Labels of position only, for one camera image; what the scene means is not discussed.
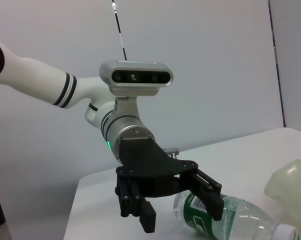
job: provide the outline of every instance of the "bottle cap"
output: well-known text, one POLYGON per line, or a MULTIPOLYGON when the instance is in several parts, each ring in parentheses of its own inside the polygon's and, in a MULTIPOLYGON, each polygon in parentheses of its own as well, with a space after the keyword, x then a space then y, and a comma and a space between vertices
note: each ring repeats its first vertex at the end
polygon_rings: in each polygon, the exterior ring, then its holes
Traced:
POLYGON ((280 224, 275 230, 272 240, 301 240, 296 227, 280 224))

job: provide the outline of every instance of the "table surface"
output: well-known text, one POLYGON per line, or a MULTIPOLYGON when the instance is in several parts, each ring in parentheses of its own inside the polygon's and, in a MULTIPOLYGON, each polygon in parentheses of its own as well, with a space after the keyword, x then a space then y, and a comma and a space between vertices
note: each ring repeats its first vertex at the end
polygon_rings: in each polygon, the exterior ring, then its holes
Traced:
MULTIPOLYGON (((274 219, 292 224, 281 206, 264 195, 264 187, 273 172, 301 159, 301 131, 278 128, 183 151, 178 159, 197 162, 204 173, 222 184, 224 195, 245 199, 274 219)), ((156 229, 144 233, 138 217, 120 216, 116 179, 111 169, 79 181, 64 240, 203 239, 175 219, 175 196, 148 199, 157 212, 156 229)))

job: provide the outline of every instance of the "green label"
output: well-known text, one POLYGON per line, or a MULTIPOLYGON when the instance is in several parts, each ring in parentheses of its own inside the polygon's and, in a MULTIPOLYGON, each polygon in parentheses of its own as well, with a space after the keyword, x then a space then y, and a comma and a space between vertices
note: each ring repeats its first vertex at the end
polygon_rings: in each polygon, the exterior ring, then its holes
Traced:
POLYGON ((191 228, 217 240, 213 234, 212 217, 207 213, 205 205, 192 192, 187 196, 184 204, 184 219, 191 228))

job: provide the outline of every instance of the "camera housing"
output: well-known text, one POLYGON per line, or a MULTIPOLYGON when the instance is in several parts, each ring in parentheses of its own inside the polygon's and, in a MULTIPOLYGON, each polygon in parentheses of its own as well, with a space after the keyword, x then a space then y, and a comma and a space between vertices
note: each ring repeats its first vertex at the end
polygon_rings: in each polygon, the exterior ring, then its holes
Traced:
POLYGON ((154 96, 173 82, 173 73, 159 62, 107 60, 99 68, 100 78, 115 96, 154 96))

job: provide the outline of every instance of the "plastic water bottle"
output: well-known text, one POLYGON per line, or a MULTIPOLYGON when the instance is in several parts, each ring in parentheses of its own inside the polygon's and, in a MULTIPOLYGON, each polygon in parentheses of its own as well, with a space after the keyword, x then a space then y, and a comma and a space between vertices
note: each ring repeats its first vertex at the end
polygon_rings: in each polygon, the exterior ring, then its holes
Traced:
POLYGON ((258 206, 232 196, 221 197, 225 202, 221 221, 214 221, 190 191, 176 195, 173 211, 179 221, 215 240, 300 240, 297 228, 279 224, 258 206))

